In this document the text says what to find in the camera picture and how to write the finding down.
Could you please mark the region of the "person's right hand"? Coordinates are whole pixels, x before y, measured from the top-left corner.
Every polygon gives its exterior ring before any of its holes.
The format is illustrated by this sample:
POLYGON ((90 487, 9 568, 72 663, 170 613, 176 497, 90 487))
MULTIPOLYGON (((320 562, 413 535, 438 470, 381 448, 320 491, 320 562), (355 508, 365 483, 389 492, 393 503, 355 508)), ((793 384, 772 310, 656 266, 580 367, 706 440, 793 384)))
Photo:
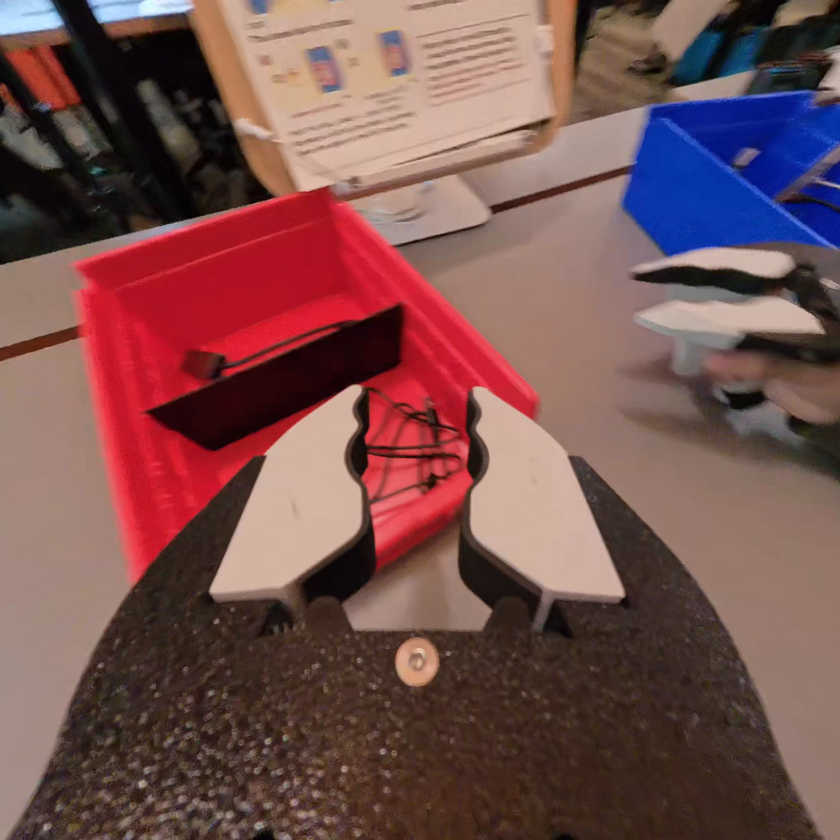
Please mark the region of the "person's right hand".
POLYGON ((753 382, 781 410, 809 424, 839 420, 839 363, 812 364, 748 351, 707 356, 706 372, 722 384, 753 382))

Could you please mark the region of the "printed instruction sheet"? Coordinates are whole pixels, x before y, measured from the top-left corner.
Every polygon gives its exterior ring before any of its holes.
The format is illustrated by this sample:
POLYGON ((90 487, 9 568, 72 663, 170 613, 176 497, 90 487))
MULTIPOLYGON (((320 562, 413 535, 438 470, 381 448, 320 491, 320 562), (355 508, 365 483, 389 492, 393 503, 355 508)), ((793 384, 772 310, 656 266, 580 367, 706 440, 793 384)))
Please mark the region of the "printed instruction sheet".
POLYGON ((220 2, 259 142, 298 191, 367 186, 555 116, 544 2, 220 2))

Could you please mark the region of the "grey usb hub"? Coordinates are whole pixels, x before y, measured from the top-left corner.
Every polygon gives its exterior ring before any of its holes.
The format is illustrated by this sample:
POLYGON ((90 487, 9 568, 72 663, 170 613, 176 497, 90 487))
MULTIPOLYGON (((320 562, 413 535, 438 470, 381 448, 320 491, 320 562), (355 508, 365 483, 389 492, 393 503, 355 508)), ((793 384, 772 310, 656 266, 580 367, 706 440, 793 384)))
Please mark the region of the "grey usb hub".
POLYGON ((831 190, 835 193, 839 192, 839 183, 828 179, 831 170, 837 167, 839 163, 839 146, 835 146, 828 152, 825 152, 819 159, 806 168, 802 174, 796 176, 794 180, 784 189, 779 191, 773 200, 779 204, 790 203, 805 203, 812 199, 807 191, 812 188, 823 188, 831 190))

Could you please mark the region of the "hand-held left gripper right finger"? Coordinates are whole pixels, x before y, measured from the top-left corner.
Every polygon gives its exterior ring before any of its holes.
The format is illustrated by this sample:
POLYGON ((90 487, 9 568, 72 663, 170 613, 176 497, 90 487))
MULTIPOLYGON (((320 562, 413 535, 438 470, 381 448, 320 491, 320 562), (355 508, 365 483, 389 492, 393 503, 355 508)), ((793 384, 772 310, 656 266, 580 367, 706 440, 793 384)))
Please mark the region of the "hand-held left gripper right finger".
POLYGON ((467 397, 458 573, 491 610, 524 606, 535 631, 562 602, 619 605, 626 590, 564 447, 485 386, 467 397))

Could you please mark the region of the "red plastic bin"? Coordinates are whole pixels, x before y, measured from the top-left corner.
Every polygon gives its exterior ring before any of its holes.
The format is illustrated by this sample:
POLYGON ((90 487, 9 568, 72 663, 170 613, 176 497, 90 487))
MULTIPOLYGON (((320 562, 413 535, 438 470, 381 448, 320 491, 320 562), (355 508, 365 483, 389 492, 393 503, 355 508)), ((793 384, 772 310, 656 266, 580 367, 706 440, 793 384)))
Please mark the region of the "red plastic bin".
POLYGON ((279 198, 82 260, 79 310, 112 496, 136 582, 252 459, 314 407, 218 451, 147 410, 241 372, 343 322, 404 308, 402 361, 363 383, 369 443, 424 444, 427 406, 444 451, 466 456, 470 390, 535 419, 530 384, 349 205, 279 198))

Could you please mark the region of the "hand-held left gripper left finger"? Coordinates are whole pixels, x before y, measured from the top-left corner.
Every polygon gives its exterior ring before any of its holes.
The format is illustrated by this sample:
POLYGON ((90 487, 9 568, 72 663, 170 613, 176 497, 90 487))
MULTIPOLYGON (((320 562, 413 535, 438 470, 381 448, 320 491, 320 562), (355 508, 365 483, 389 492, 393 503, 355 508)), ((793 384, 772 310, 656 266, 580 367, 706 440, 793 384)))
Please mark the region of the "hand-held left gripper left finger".
POLYGON ((266 451, 208 593, 216 603, 269 601, 301 610, 345 602, 376 568, 365 437, 369 394, 350 385, 266 451))

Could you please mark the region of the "instruction sheet on stand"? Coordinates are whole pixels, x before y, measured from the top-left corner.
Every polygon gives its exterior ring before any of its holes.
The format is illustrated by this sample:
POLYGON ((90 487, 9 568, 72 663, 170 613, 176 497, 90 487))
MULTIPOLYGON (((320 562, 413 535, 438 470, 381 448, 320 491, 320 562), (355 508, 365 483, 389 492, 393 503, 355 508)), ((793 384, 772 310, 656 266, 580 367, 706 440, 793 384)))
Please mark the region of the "instruction sheet on stand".
POLYGON ((476 228, 490 219, 487 203, 470 188, 465 173, 545 149, 566 122, 574 86, 576 2, 545 1, 553 37, 550 70, 555 116, 536 128, 499 135, 439 157, 403 167, 395 177, 379 176, 367 186, 336 185, 298 191, 283 164, 259 142, 238 133, 236 118, 256 113, 256 98, 226 28, 220 2, 195 1, 191 26, 216 81, 234 135, 257 180, 274 196, 321 191, 350 203, 392 245, 476 228))

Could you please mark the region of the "blue plastic bin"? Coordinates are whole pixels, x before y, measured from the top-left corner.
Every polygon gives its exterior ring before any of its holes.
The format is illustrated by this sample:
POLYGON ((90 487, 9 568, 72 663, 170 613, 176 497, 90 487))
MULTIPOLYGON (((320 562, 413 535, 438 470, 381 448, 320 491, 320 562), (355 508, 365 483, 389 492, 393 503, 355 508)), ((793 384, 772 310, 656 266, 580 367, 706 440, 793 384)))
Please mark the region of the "blue plastic bin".
POLYGON ((813 91, 658 105, 623 208, 667 256, 776 242, 838 249, 838 192, 774 201, 838 141, 838 103, 816 103, 813 91))

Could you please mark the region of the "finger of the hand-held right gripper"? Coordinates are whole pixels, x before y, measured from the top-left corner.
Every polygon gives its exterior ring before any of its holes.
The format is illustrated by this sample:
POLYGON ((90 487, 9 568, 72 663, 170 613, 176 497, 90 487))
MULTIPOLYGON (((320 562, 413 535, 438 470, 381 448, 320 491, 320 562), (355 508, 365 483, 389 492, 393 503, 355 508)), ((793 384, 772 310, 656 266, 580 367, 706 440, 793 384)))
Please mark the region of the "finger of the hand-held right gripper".
POLYGON ((795 269, 776 250, 698 248, 638 265, 630 277, 664 287, 669 298, 756 298, 780 294, 795 269))
POLYGON ((814 314, 782 297, 741 302, 671 300, 638 311, 639 327, 708 350, 732 350, 748 337, 811 339, 826 334, 814 314))

